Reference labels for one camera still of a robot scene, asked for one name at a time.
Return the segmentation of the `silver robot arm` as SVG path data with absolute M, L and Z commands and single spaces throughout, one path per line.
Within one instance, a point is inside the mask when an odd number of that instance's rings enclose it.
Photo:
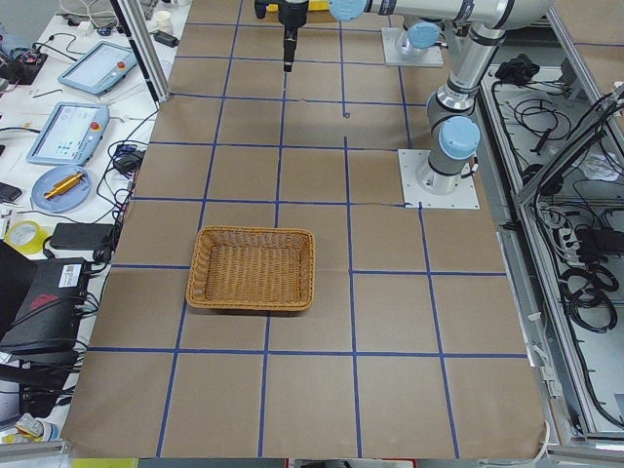
M 470 24 L 446 83 L 427 102 L 434 147 L 415 171 L 424 190 L 435 195 L 455 190 L 480 143 L 479 127 L 469 114 L 495 52 L 507 31 L 531 25 L 551 6 L 550 1 L 330 1 L 331 15 L 340 21 L 354 20 L 364 13 L 402 16 L 409 23 L 409 44 L 415 48 L 419 46 L 415 29 L 431 20 Z
M 405 16 L 399 42 L 400 52 L 408 57 L 427 51 L 440 39 L 442 29 L 437 21 Z

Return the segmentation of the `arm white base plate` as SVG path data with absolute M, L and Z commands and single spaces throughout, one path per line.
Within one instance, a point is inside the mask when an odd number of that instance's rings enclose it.
M 392 66 L 442 67 L 444 60 L 438 44 L 439 37 L 435 37 L 434 32 L 440 32 L 436 25 L 414 25 L 408 30 L 383 27 L 381 40 L 385 63 Z
M 458 175 L 439 175 L 429 165 L 429 150 L 400 149 L 399 170 L 403 203 L 412 209 L 478 210 L 480 203 L 471 166 Z

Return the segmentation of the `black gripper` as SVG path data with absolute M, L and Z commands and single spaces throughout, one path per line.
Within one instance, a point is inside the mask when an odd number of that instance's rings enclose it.
M 293 71 L 297 46 L 297 28 L 306 24 L 306 0 L 279 0 L 278 20 L 286 29 L 283 39 L 283 70 Z

